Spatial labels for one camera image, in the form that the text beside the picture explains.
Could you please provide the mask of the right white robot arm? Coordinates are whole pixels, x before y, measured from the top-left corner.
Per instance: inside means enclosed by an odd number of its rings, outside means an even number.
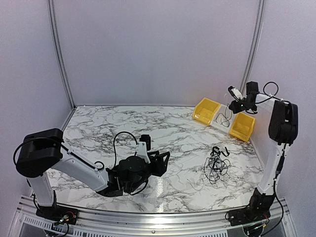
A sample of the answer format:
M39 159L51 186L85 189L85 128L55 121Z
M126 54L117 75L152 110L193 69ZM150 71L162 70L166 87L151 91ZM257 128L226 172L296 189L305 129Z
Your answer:
M255 115L259 105L272 108L268 127L268 135L273 142L272 154L268 158L264 175L254 189L249 204L244 208L228 212L228 220L236 225L243 219L251 222L269 216L270 207L277 199L278 178L283 169L287 152L298 135L298 106L277 98L275 94L260 92L258 83L254 81L246 84L245 96L234 86L230 86L228 92L233 97L233 101L229 105L233 114L241 115L243 111L251 110Z

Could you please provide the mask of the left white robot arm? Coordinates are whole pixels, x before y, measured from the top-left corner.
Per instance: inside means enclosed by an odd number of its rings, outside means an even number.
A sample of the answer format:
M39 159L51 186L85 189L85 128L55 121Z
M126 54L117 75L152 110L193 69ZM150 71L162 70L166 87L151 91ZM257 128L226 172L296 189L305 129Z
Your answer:
M64 142L63 131L53 128L25 136L13 153L13 163L33 189L38 214L57 220L64 211L48 180L49 169L63 172L108 198L134 196L139 193L137 188L147 186L151 176L161 177L167 171L170 152L152 152L148 134L134 142L133 155L116 159L112 168L106 168L101 161L91 162L76 153Z

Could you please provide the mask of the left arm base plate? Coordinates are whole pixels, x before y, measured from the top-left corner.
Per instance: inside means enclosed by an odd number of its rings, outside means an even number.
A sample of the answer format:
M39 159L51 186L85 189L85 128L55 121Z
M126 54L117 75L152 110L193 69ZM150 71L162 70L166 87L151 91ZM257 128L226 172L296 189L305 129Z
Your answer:
M74 208L68 208L64 206L54 207L40 207L36 211L36 215L51 221L59 222L64 216L68 216L66 219L68 224L75 225L77 222L79 210Z

